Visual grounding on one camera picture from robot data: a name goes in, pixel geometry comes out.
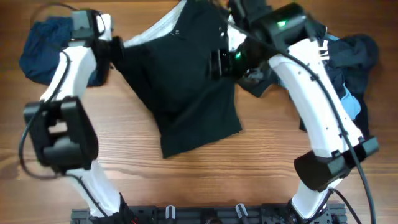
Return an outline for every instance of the clothing pile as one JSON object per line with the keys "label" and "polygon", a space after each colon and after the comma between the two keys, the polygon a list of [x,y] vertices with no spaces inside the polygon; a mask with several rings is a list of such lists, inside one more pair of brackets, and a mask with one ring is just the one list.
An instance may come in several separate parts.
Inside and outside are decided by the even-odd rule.
{"label": "clothing pile", "polygon": [[[161,133],[164,158],[242,130],[234,105],[235,82],[228,78],[212,80],[208,74],[211,52],[227,49],[231,40],[244,40],[241,34],[231,32],[220,13],[228,15],[228,11],[219,11],[208,1],[181,0],[158,23],[125,42],[124,58],[114,62],[152,111]],[[50,18],[35,24],[20,59],[27,78],[48,85],[59,61],[58,52],[35,33],[64,46],[71,29],[70,19]],[[330,60],[325,68],[344,109],[369,136],[363,96],[369,71],[378,58],[376,43],[365,35],[332,40],[321,24],[317,24],[317,34],[320,40],[329,40]],[[257,74],[256,82],[243,78],[238,83],[257,97],[270,84],[283,86],[269,68],[258,68]],[[103,83],[104,77],[92,74],[89,85]]]}

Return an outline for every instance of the wood grain surface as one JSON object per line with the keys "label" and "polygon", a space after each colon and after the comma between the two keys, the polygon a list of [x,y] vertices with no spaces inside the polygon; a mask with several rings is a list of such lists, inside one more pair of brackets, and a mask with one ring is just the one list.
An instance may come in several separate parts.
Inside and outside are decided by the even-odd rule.
{"label": "wood grain surface", "polygon": [[[17,160],[17,145],[25,126],[22,110],[45,90],[45,86],[26,79],[18,64],[29,33],[30,14],[38,5],[0,2],[0,223],[69,223],[70,210],[86,208],[84,201],[65,180],[28,178]],[[177,3],[72,2],[75,7],[110,13],[115,20],[114,34],[125,40],[149,28]],[[269,1],[274,7],[289,2]],[[363,167],[378,223],[397,223],[398,2],[297,2],[333,34],[369,34],[381,48],[381,61],[371,74],[366,95],[371,132],[379,137],[381,150]],[[112,71],[105,86],[87,90],[83,103],[98,134],[99,161],[130,205],[285,203],[299,184],[293,160],[310,150],[307,135],[298,130],[299,117],[287,92],[276,87],[262,98],[237,88],[236,107],[244,131],[167,160],[161,157],[152,115],[119,72]],[[30,141],[26,148],[28,165],[41,170]],[[356,170],[339,189],[363,223],[369,223],[367,200]]]}

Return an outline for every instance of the black cable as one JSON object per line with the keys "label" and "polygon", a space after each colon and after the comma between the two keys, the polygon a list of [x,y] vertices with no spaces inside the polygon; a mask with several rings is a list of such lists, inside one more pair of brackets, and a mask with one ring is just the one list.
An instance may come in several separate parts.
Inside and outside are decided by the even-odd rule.
{"label": "black cable", "polygon": [[344,204],[346,204],[346,206],[347,206],[349,212],[351,212],[351,214],[353,215],[353,217],[354,217],[356,223],[362,224],[362,223],[361,223],[361,220],[360,220],[359,217],[357,216],[356,212],[354,211],[354,209],[352,208],[352,206],[349,204],[349,202],[347,201],[347,199],[343,196],[343,194],[340,193],[338,190],[336,190],[336,189],[334,189],[334,188],[330,188],[329,191],[332,192],[332,193],[336,193],[336,194],[344,201]]}
{"label": "black cable", "polygon": [[102,30],[102,32],[99,33],[99,36],[101,37],[101,36],[105,33],[105,30],[106,30],[105,22],[104,22],[104,19],[102,18],[101,12],[99,12],[99,11],[97,11],[97,10],[94,10],[94,12],[95,12],[95,14],[96,14],[97,16],[99,16],[99,18],[101,18],[102,24],[104,25],[104,30]]}
{"label": "black cable", "polygon": [[370,191],[370,187],[368,184],[368,180],[366,179],[365,173],[362,169],[361,163],[354,151],[354,147],[352,146],[351,142],[348,139],[348,133],[344,128],[343,122],[341,121],[341,118],[337,112],[336,106],[333,103],[333,100],[328,92],[328,90],[326,89],[326,87],[323,85],[323,83],[321,82],[321,80],[319,79],[318,75],[315,74],[311,68],[309,68],[306,64],[304,64],[302,61],[300,61],[299,59],[295,58],[294,56],[283,52],[281,50],[276,49],[274,46],[272,46],[271,44],[267,44],[266,42],[259,40],[257,37],[251,35],[250,33],[246,32],[245,30],[241,29],[240,27],[236,26],[235,24],[233,24],[232,22],[230,22],[227,18],[225,18],[221,13],[220,16],[222,18],[222,20],[225,21],[225,23],[227,23],[228,25],[230,25],[231,27],[235,28],[236,30],[238,30],[240,33],[246,35],[248,38],[256,41],[257,43],[263,45],[265,48],[273,50],[275,52],[278,52],[279,54],[291,59],[292,61],[294,61],[295,63],[299,64],[301,67],[303,67],[310,75],[311,77],[318,83],[318,85],[320,86],[320,88],[322,89],[323,93],[325,94],[326,98],[328,99],[328,102],[330,104],[330,107],[333,111],[333,114],[336,117],[337,123],[339,125],[340,131],[341,131],[341,135],[343,136],[344,140],[347,143],[347,146],[349,148],[349,151],[351,152],[351,155],[354,159],[355,165],[358,168],[358,172],[359,175],[361,176],[361,180],[362,183],[364,185],[365,188],[365,192],[366,192],[366,196],[368,198],[368,204],[369,204],[369,209],[370,209],[370,214],[371,214],[371,223],[372,224],[376,224],[376,212],[374,210],[374,202],[373,202],[373,198],[372,198],[372,194]]}
{"label": "black cable", "polygon": [[318,207],[318,209],[315,211],[314,215],[309,218],[307,220],[307,223],[311,223],[312,221],[316,220],[318,218],[318,215],[320,214],[320,212],[323,210],[323,207],[326,205],[326,203],[329,201],[331,192],[328,191],[328,193],[326,194],[325,198],[323,199],[322,203],[320,204],[320,206]]}
{"label": "black cable", "polygon": [[76,8],[71,7],[67,4],[64,3],[59,3],[59,2],[49,2],[46,4],[41,5],[38,9],[36,9],[33,14],[30,16],[29,22],[30,22],[30,28],[32,28],[33,26],[33,22],[35,21],[35,18],[37,17],[37,15],[39,15],[44,9],[48,8],[48,7],[52,7],[52,6],[58,6],[58,7],[64,7],[67,8],[71,11],[77,11]]}
{"label": "black cable", "polygon": [[65,68],[65,71],[63,72],[63,75],[62,75],[62,77],[61,77],[61,80],[60,80],[60,82],[58,83],[58,85],[55,87],[54,92],[51,94],[51,96],[48,98],[48,100],[47,100],[46,102],[44,102],[44,101],[41,102],[41,104],[40,104],[40,106],[39,106],[39,109],[36,111],[36,113],[34,113],[33,117],[32,117],[32,118],[29,120],[29,122],[26,124],[25,130],[24,130],[24,132],[22,133],[21,140],[19,141],[19,147],[18,147],[18,149],[19,149],[18,152],[19,152],[19,153],[18,153],[18,155],[19,155],[19,163],[21,164],[22,170],[23,170],[27,175],[29,175],[29,176],[31,176],[31,177],[33,177],[33,178],[35,178],[35,179],[39,179],[39,180],[54,180],[54,179],[56,179],[56,178],[58,178],[58,177],[60,177],[60,176],[57,175],[57,174],[55,174],[55,175],[53,175],[53,176],[44,176],[44,175],[37,175],[37,174],[34,174],[33,172],[31,172],[31,171],[27,168],[27,166],[26,166],[26,164],[25,164],[25,160],[24,160],[24,144],[25,144],[25,141],[26,141],[27,134],[29,133],[29,131],[30,131],[31,127],[32,127],[32,124],[33,124],[33,123],[36,121],[36,119],[39,117],[39,115],[40,115],[40,113],[42,112],[43,108],[44,108],[45,106],[47,106],[48,103],[51,102],[51,101],[56,97],[56,95],[58,94],[59,90],[61,89],[61,87],[62,87],[62,85],[63,85],[63,82],[65,81],[65,79],[66,79],[66,77],[67,77],[67,74],[68,74],[68,72],[69,72],[70,62],[71,62],[71,61],[70,61],[69,55],[68,55],[66,52],[64,52],[64,51],[62,50],[61,53],[63,53],[63,54],[66,56],[66,58],[67,58],[67,67]]}
{"label": "black cable", "polygon": [[[38,10],[36,10],[32,17],[30,18],[30,28],[32,28],[32,20],[38,15],[39,12],[41,12],[42,10],[44,10],[47,7],[50,6],[61,6],[61,7],[67,7],[71,10],[76,10],[75,8],[68,6],[66,4],[62,4],[62,3],[48,3],[48,4],[44,4],[43,6],[39,7]],[[61,47],[59,46],[55,46],[52,45],[50,42],[47,42],[45,38],[43,38],[38,32],[36,33],[40,40],[43,41],[46,45],[48,45],[49,47],[53,48],[54,50],[60,51],[61,53],[63,53],[66,57],[67,60],[67,66],[65,68],[65,71],[63,72],[63,75],[61,76],[61,79],[58,83],[58,85],[55,87],[53,93],[51,94],[51,96],[47,99],[47,101],[41,101],[41,104],[39,106],[39,109],[36,111],[36,113],[34,113],[33,117],[28,121],[28,123],[26,124],[25,130],[22,133],[21,136],[21,140],[19,141],[19,150],[18,150],[18,156],[19,156],[19,163],[21,164],[22,170],[30,177],[35,178],[35,179],[39,179],[39,180],[55,180],[59,177],[71,177],[74,178],[78,181],[78,183],[83,187],[84,191],[86,192],[87,196],[90,198],[90,200],[94,203],[94,205],[96,206],[96,208],[104,215],[104,217],[107,217],[108,215],[105,213],[105,211],[100,207],[100,204],[98,202],[95,201],[94,197],[92,196],[92,194],[90,193],[90,191],[88,190],[87,186],[85,185],[85,183],[82,181],[81,178],[72,175],[72,174],[54,174],[54,175],[38,175],[35,174],[33,172],[31,172],[28,167],[26,166],[25,160],[24,160],[24,144],[26,141],[26,137],[27,134],[29,133],[30,129],[32,128],[32,125],[34,124],[34,122],[36,121],[36,119],[39,117],[39,115],[41,114],[42,110],[58,95],[67,75],[70,69],[70,64],[71,64],[71,60],[69,55],[63,51],[61,49]]]}
{"label": "black cable", "polygon": [[65,174],[65,175],[63,175],[63,177],[71,177],[71,178],[75,179],[83,187],[83,189],[85,190],[87,196],[94,203],[95,207],[98,208],[98,210],[104,215],[104,217],[108,217],[108,215],[105,213],[105,211],[101,208],[100,203],[98,203],[94,199],[93,195],[90,193],[90,191],[86,187],[85,183],[82,181],[81,177],[78,177],[78,176],[73,175],[73,174]]}

